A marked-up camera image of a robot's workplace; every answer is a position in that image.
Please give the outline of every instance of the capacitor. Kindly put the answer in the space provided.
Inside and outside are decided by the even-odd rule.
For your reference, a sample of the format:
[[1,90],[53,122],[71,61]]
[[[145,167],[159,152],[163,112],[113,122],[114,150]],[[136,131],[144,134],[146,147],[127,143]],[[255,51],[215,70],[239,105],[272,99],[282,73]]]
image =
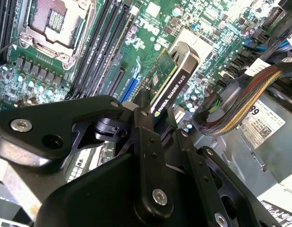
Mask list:
[[195,112],[195,108],[193,108],[193,107],[190,108],[190,109],[189,109],[189,112],[190,112],[190,113],[194,113],[194,112]]
[[162,46],[161,46],[160,44],[155,44],[155,50],[156,50],[156,51],[159,51],[159,50],[161,49],[161,47],[162,47]]
[[195,108],[195,110],[198,109],[198,102],[193,102],[192,105],[193,105],[193,108]]
[[190,101],[186,102],[186,107],[188,109],[192,108],[193,107],[192,102],[190,102]]
[[173,15],[174,17],[178,17],[178,16],[180,16],[181,14],[182,14],[182,10],[181,10],[180,8],[178,8],[178,7],[174,8],[173,11],[172,11],[172,15]]
[[48,96],[52,96],[54,92],[55,92],[55,89],[54,89],[53,87],[50,87],[50,88],[46,91],[46,94],[47,94]]
[[43,92],[43,91],[45,90],[45,88],[46,88],[45,84],[40,84],[40,85],[38,86],[38,91],[39,91],[39,92]]
[[186,123],[186,127],[187,127],[187,129],[190,130],[190,129],[192,129],[193,126],[192,126],[192,124],[190,122],[187,122]]
[[151,89],[151,85],[149,84],[147,87],[146,87],[146,91],[150,91]]
[[7,72],[9,69],[6,66],[2,66],[1,70],[2,72]]
[[247,31],[247,30],[241,30],[241,31],[240,31],[240,34],[241,34],[241,35],[245,35],[245,36],[249,36],[249,35],[250,35],[250,32]]
[[28,82],[28,86],[29,87],[34,87],[36,85],[36,80],[35,79],[31,79],[29,82]]
[[20,99],[14,103],[14,107],[16,107],[16,108],[20,107],[23,103],[24,103],[24,101],[22,99]]
[[210,96],[210,92],[208,91],[208,89],[205,89],[205,90],[204,90],[204,96],[205,96],[206,98],[208,98],[208,97]]
[[252,27],[247,27],[246,31],[248,31],[250,33],[250,35],[254,35],[255,34],[255,29]]
[[23,80],[25,80],[25,75],[23,73],[20,73],[18,76],[17,76],[17,80],[19,82],[22,82]]
[[191,100],[193,100],[193,101],[196,101],[196,100],[198,99],[198,97],[197,97],[196,95],[192,95],[190,98],[191,98]]
[[27,103],[32,105],[33,103],[36,102],[36,99],[37,99],[36,97],[31,97],[30,99],[28,99]]

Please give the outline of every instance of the blue cable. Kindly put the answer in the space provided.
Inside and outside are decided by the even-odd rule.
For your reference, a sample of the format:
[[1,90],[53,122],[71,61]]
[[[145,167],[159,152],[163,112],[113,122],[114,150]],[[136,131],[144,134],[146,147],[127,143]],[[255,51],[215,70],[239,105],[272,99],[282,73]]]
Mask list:
[[[286,41],[284,41],[284,42],[278,47],[278,49],[283,48],[284,46],[286,46],[286,45],[288,45],[288,44],[289,44],[289,41],[286,40]],[[264,46],[257,46],[256,49],[258,49],[259,51],[262,51],[262,52],[264,52],[264,51],[267,50],[267,48],[264,47]]]

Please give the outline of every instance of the black plastic bracket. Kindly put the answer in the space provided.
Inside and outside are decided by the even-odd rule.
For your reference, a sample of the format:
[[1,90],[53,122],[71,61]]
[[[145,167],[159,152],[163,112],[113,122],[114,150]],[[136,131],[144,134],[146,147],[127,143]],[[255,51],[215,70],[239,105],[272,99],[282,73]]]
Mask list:
[[[88,133],[94,122],[116,119],[123,111],[116,99],[97,96],[0,112],[0,158],[58,171],[70,153],[102,144],[93,133]],[[25,119],[32,129],[15,131],[11,128],[15,119]]]

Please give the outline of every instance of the blue pcie slot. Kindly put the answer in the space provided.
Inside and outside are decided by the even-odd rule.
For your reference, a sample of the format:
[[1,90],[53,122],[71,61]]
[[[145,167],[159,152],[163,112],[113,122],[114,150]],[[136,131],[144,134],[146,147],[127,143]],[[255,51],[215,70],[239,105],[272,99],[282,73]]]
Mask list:
[[135,88],[135,86],[137,85],[138,80],[136,78],[131,78],[129,84],[127,85],[122,98],[120,99],[120,103],[123,103],[125,101],[128,100],[129,96],[131,95],[133,89]]

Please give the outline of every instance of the hole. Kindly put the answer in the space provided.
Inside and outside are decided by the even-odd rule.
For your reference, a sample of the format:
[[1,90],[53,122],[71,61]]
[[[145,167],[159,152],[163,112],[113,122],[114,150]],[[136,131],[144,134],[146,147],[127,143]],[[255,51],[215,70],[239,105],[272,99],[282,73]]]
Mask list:
[[203,176],[203,178],[204,178],[204,180],[205,180],[206,182],[209,182],[209,179],[208,179],[208,177],[206,177],[206,176]]
[[259,221],[259,224],[260,224],[260,226],[262,226],[262,227],[269,227],[269,226],[266,225],[265,222],[263,222],[263,221]]
[[157,196],[157,198],[158,198],[159,200],[163,200],[163,199],[164,199],[164,195],[163,195],[162,193],[160,193],[160,192],[158,192],[158,193],[156,194],[156,196]]
[[222,223],[223,225],[225,224],[225,220],[224,220],[222,217],[219,217],[219,218],[218,218],[218,221],[219,221],[220,223]]
[[183,171],[185,171],[185,170],[186,170],[186,168],[185,168],[185,166],[184,166],[184,165],[180,165],[180,166],[179,166],[179,169],[181,169],[181,170],[183,170]]
[[118,137],[125,137],[127,135],[127,131],[126,130],[121,130],[118,132]]
[[229,196],[226,195],[222,196],[221,199],[228,216],[234,220],[237,217],[237,207],[235,203]]
[[60,149],[63,147],[63,140],[61,137],[56,135],[46,135],[42,138],[42,143],[49,149]]
[[151,156],[152,156],[153,158],[157,158],[157,154],[156,154],[155,152],[152,153]]
[[25,127],[27,127],[27,124],[26,124],[25,122],[18,122],[18,123],[17,123],[17,126],[18,126],[19,128],[25,128]]

